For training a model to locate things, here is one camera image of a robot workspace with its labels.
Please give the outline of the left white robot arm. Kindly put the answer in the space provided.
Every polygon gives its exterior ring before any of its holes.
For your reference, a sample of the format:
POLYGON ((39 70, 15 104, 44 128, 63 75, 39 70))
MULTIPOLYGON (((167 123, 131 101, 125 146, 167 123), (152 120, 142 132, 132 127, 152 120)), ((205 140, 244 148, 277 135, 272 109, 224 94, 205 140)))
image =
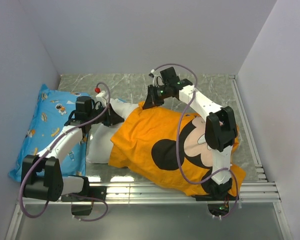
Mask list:
POLYGON ((57 137, 36 155, 27 155, 22 161, 20 198, 32 198, 49 202, 61 196, 74 195, 86 201, 91 195, 87 177, 62 175, 61 163, 70 151, 83 140, 94 124, 112 127, 124 122, 111 104, 99 97, 79 96, 75 109, 57 137))

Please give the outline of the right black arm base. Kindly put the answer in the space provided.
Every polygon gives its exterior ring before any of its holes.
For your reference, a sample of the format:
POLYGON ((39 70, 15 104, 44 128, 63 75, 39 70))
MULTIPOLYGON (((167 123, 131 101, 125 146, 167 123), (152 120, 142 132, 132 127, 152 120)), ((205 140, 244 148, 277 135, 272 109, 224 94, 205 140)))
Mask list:
POLYGON ((240 196, 232 196, 227 193, 224 196, 208 195, 193 195, 197 202, 206 202, 209 215, 213 219, 219 219, 220 221, 226 218, 238 204, 240 196))

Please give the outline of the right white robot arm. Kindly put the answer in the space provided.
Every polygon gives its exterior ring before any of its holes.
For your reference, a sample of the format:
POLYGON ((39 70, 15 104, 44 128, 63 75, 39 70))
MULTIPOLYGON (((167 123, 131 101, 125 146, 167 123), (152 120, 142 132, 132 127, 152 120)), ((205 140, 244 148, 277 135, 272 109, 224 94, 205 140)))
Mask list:
POLYGON ((237 184, 237 179, 231 171, 231 152, 238 136, 236 118, 230 106, 223 107, 201 93, 197 82, 180 79, 176 74, 174 63, 166 63, 152 69, 149 76, 153 79, 147 87, 147 97, 143 109, 159 107, 167 98, 176 98, 185 103, 185 108, 192 108, 203 118, 205 132, 198 140, 198 144, 206 144, 212 154, 211 174, 200 181, 190 180, 181 165, 180 130, 182 118, 179 119, 176 131, 176 162, 183 179, 191 185, 210 183, 209 195, 216 200, 222 200, 237 184))

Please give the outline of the orange pillowcase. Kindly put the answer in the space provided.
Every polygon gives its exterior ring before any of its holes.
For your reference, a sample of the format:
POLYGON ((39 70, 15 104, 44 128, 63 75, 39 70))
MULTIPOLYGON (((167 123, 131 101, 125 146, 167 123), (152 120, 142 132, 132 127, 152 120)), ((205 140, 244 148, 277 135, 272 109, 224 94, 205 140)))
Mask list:
POLYGON ((177 164, 177 126, 180 126, 180 160, 186 177, 201 181, 212 172, 212 153, 197 140, 205 133, 204 120, 197 113, 181 113, 164 108, 143 109, 143 102, 124 120, 110 139, 113 148, 108 164, 129 168, 163 188, 176 189, 187 196, 209 195, 210 182, 191 185, 177 164))

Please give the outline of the white pillow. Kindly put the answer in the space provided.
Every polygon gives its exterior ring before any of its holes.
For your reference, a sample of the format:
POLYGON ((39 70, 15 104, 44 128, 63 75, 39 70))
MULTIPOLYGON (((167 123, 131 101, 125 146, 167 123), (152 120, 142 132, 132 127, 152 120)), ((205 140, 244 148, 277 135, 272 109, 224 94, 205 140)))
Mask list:
MULTIPOLYGON (((139 105, 136 103, 129 103, 121 99, 111 99, 111 107, 124 120, 135 110, 139 105)), ((110 160, 111 151, 114 144, 111 142, 113 135, 119 130, 123 123, 118 123, 114 126, 105 126, 101 124, 96 132, 92 135, 92 140, 88 147, 86 155, 86 162, 92 164, 108 164, 110 160)))

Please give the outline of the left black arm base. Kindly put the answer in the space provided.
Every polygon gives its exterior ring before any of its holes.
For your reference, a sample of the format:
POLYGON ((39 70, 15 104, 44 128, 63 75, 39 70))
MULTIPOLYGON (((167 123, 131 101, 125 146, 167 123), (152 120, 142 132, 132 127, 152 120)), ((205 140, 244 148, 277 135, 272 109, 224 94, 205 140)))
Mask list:
POLYGON ((71 193, 62 195, 61 201, 71 203, 71 214, 74 217, 88 217, 91 215, 95 203, 102 203, 107 210, 107 206, 105 205, 106 194, 106 186, 91 186, 87 196, 79 195, 79 193, 71 193))

